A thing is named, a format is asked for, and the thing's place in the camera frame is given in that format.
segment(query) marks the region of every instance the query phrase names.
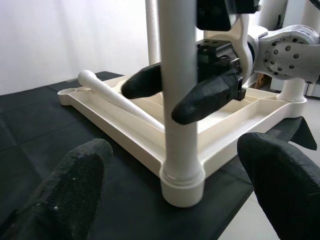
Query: white wall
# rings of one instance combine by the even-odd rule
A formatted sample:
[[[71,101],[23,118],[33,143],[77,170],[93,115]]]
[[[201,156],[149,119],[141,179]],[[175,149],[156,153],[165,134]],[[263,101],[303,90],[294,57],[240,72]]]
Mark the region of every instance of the white wall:
[[[147,65],[145,0],[0,0],[0,95]]]

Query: black rubber fingertip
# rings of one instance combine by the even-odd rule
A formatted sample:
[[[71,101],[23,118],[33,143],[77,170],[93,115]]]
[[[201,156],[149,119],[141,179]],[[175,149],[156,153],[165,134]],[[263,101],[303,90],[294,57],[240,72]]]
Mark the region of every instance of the black rubber fingertip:
[[[112,147],[104,139],[69,151],[6,223],[7,228],[1,226],[0,239],[88,239],[112,157]]]
[[[146,98],[161,91],[161,68],[158,63],[141,69],[121,88],[122,95],[127,99]]]
[[[237,143],[260,206],[280,239],[320,236],[320,169],[295,146],[263,133]]]
[[[136,99],[138,95],[134,85],[130,81],[127,81],[122,85],[121,93],[127,99]]]
[[[188,125],[200,120],[196,108],[192,105],[178,104],[171,113],[171,118],[178,124]]]

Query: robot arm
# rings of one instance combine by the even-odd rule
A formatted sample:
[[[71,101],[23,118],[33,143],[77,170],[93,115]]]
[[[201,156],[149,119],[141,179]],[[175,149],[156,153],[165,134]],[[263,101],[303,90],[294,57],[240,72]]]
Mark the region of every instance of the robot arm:
[[[314,84],[320,76],[320,38],[304,25],[292,25],[276,31],[253,27],[258,36],[249,37],[254,45],[253,72],[280,80],[301,78]]]

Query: white plastic stand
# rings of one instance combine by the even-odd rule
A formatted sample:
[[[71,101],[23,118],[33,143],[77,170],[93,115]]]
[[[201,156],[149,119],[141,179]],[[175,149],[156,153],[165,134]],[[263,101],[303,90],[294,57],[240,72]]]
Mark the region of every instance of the white plastic stand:
[[[306,101],[305,89],[306,82],[301,78],[286,80],[278,98],[287,102],[303,103]]]
[[[159,176],[170,204],[185,208],[202,199],[205,178],[237,155],[241,135],[264,133],[284,118],[301,116],[307,100],[291,101],[289,94],[279,99],[248,88],[244,100],[232,100],[197,123],[177,124],[172,110],[197,82],[196,0],[160,0],[158,12],[163,96],[130,101],[121,95],[130,76],[101,82],[88,70],[78,76],[83,87],[62,90],[58,96],[62,105],[76,108]],[[252,69],[248,24],[243,15],[231,31],[210,32],[212,39],[231,41],[245,80]]]
[[[88,82],[95,79],[91,74],[83,76],[86,78],[86,81],[82,82],[84,85],[88,85]],[[164,127],[164,100],[160,93],[152,97],[132,100],[130,102],[134,103],[144,114],[128,111],[131,104],[128,104],[127,101],[122,102],[124,98],[121,95],[121,86],[129,77],[122,76],[100,82],[116,93],[118,97],[113,99],[110,98],[109,93],[106,93],[106,96],[103,95],[94,84],[87,87],[65,89],[58,92],[58,96],[62,105],[76,108],[155,175],[159,176],[163,171],[161,169],[164,169],[168,152],[166,134],[152,123],[150,124],[145,116],[152,116]],[[237,155],[237,141],[241,135],[248,132],[265,133],[285,118],[300,117],[306,101],[283,101],[277,98],[276,93],[248,88],[244,100],[232,100],[222,109],[196,124],[196,152],[193,149],[190,150],[188,148],[190,146],[182,146],[179,143],[173,142],[172,146],[183,148],[183,150],[178,149],[183,156],[191,156],[190,153],[192,153],[193,158],[187,156],[188,158],[184,159],[190,162],[197,160],[200,164],[200,170],[197,162],[193,162],[191,164],[194,166],[194,172],[197,173],[203,169],[204,177],[207,178]],[[184,159],[181,158],[174,164],[176,166],[183,165]],[[173,174],[174,176],[192,176],[193,171],[186,169],[185,166],[182,166],[182,171],[177,169],[178,174]],[[179,207],[191,206],[192,203],[200,200],[201,191],[194,191],[194,196],[187,196],[191,200],[179,198],[179,196],[186,196],[188,192],[192,191],[181,193],[176,185],[169,186],[167,190],[164,189],[164,194],[167,194],[166,199]]]

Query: white stand leg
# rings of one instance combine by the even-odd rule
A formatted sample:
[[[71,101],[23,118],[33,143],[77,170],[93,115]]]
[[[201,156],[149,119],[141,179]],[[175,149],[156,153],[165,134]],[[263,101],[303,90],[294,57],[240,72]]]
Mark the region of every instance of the white stand leg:
[[[196,85],[196,0],[158,1],[166,158],[162,194],[172,205],[191,207],[203,196],[205,172],[197,157],[197,124],[171,118],[176,104]]]
[[[305,89],[306,83],[301,78],[286,80],[278,99],[291,103],[305,102]]]
[[[299,24],[309,26],[317,32],[320,31],[320,12],[309,0],[305,1],[302,20]]]

